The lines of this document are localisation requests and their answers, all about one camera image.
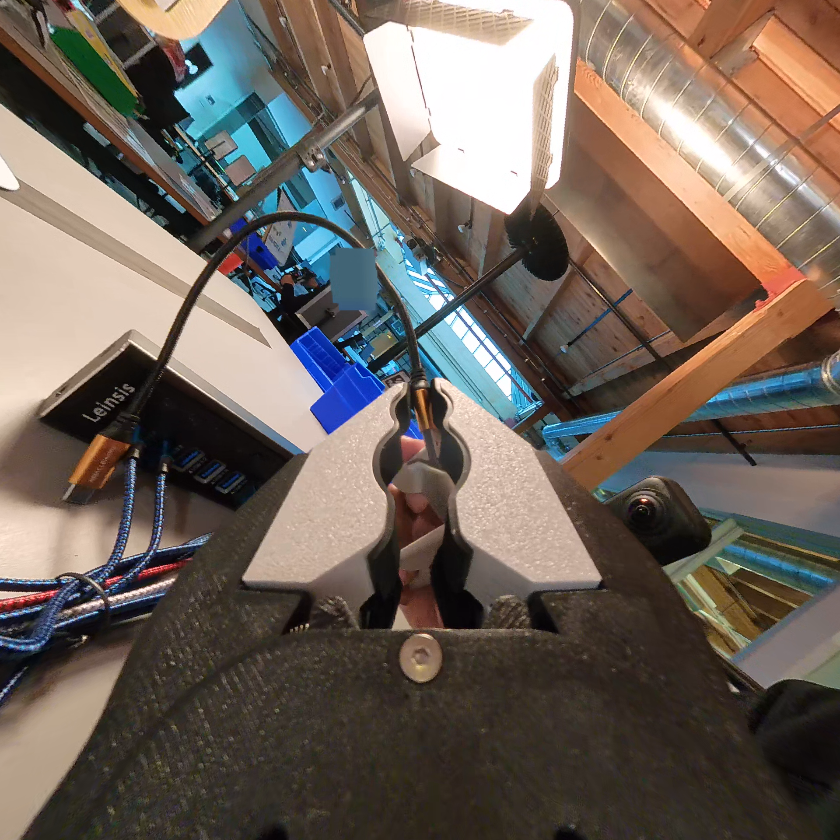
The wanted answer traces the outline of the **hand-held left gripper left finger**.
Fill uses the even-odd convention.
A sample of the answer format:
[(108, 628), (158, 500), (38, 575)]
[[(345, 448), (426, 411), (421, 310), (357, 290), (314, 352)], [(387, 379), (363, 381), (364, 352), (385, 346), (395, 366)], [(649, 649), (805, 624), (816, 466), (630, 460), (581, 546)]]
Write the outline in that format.
[(362, 627), (392, 627), (403, 584), (396, 503), (408, 386), (395, 385), (306, 457), (243, 576), (251, 590), (343, 599)]

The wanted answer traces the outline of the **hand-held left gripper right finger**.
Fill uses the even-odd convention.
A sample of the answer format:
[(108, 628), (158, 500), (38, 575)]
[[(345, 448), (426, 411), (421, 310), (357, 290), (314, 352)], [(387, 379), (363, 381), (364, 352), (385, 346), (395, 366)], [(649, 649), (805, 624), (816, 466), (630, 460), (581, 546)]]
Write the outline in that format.
[(444, 523), (430, 581), (443, 622), (481, 624), (506, 595), (598, 589), (538, 452), (447, 381), (433, 381), (430, 406), (439, 447), (429, 500)]

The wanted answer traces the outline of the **black aluminium usb hub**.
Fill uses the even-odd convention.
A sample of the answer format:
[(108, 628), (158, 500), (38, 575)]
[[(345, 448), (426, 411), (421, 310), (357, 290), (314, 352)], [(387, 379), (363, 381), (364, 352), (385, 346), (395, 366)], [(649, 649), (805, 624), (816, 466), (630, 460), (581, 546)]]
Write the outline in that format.
[[(38, 409), (49, 427), (89, 444), (127, 409), (159, 347), (131, 330), (54, 390)], [(171, 458), (169, 482), (236, 510), (302, 450), (183, 363), (172, 360), (141, 416), (140, 469)]]

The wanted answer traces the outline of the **person's left hand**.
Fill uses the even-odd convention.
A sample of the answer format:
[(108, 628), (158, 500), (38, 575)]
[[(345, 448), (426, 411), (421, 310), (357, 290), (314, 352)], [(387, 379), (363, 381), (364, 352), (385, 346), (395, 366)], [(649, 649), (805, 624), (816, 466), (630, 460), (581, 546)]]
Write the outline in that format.
[[(411, 545), (443, 525), (422, 493), (409, 493), (389, 484), (388, 491), (395, 502), (395, 528), (401, 549)], [(407, 625), (412, 628), (443, 628), (432, 586), (414, 586), (414, 570), (400, 570), (402, 581), (401, 610)]]

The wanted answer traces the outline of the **blue plastic bin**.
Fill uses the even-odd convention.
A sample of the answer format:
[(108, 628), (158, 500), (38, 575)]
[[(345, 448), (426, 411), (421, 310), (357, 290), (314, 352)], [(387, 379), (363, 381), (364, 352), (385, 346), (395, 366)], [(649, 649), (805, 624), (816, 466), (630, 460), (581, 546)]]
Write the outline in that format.
[(306, 331), (290, 348), (322, 392), (330, 390), (350, 368), (350, 362), (318, 327)]
[(362, 365), (352, 364), (310, 410), (323, 430), (331, 434), (373, 403), (384, 391), (385, 385), (374, 374)]

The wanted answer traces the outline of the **silver insulated pipe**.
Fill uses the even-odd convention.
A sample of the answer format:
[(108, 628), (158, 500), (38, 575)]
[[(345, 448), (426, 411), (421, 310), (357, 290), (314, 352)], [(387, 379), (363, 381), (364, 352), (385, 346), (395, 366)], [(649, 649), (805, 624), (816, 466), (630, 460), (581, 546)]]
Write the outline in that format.
[[(741, 378), (690, 414), (682, 424), (721, 424), (725, 420), (838, 406), (839, 351), (814, 362), (789, 365)], [(609, 424), (621, 409), (545, 426), (540, 436), (554, 454), (569, 452), (583, 438)]]

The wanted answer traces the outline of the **person's black jacket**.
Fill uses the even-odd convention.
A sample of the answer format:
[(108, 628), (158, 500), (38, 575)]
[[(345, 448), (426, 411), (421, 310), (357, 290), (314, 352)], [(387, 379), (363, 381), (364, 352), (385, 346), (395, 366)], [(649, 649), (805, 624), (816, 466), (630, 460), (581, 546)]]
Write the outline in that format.
[(838, 791), (839, 689), (785, 679), (760, 692), (748, 727), (798, 802)]

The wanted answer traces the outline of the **black light stand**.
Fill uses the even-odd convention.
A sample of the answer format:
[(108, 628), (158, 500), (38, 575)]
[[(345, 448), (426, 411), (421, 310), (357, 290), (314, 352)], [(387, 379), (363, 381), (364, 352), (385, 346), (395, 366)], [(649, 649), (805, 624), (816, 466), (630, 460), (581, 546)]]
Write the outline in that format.
[(524, 269), (538, 280), (555, 282), (561, 279), (571, 262), (570, 251), (561, 226), (545, 206), (539, 205), (530, 218), (526, 218), (523, 211), (506, 216), (504, 227), (512, 248), (511, 253), (465, 287), (456, 297), (447, 301), (434, 315), (415, 327), (414, 340), (406, 337), (388, 353), (384, 353), (381, 357), (384, 363), (398, 359), (409, 350), (418, 350), (418, 340), (421, 337), (518, 264), (522, 264)]

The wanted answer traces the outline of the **silver metal pole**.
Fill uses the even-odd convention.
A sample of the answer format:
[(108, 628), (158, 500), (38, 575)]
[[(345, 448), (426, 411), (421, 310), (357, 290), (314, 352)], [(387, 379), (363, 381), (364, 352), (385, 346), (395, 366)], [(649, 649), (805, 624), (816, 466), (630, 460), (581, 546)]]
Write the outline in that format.
[(215, 219), (191, 237), (186, 246), (199, 253), (219, 238), (230, 225), (244, 217), (281, 184), (296, 175), (301, 168), (316, 172), (326, 165), (326, 150), (349, 132), (356, 123), (380, 104), (380, 93), (374, 88), (360, 102), (340, 114), (320, 132), (310, 132), (286, 150), (276, 161), (257, 173), (249, 191), (227, 206)]

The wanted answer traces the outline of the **studio light panel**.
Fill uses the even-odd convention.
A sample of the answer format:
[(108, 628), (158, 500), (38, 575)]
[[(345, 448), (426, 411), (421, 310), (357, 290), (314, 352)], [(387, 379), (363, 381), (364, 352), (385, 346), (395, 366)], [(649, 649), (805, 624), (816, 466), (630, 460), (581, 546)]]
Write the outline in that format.
[(499, 212), (532, 215), (560, 179), (579, 2), (399, 1), (364, 50), (412, 168)]

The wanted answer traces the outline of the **green plastic board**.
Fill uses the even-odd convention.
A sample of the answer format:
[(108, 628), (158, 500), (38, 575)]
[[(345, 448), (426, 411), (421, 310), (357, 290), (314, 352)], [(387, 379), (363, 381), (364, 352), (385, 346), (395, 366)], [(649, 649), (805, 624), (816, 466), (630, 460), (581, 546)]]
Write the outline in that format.
[(77, 71), (98, 91), (104, 100), (123, 117), (137, 119), (142, 115), (139, 95), (118, 72), (74, 28), (49, 27), (49, 36)]

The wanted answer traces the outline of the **silver ventilation duct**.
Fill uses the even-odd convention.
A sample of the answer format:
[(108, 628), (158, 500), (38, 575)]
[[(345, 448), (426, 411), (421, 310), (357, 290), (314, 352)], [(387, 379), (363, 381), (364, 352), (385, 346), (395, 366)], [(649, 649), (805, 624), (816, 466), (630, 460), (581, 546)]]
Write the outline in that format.
[(581, 2), (579, 58), (839, 309), (839, 183), (644, 2)]

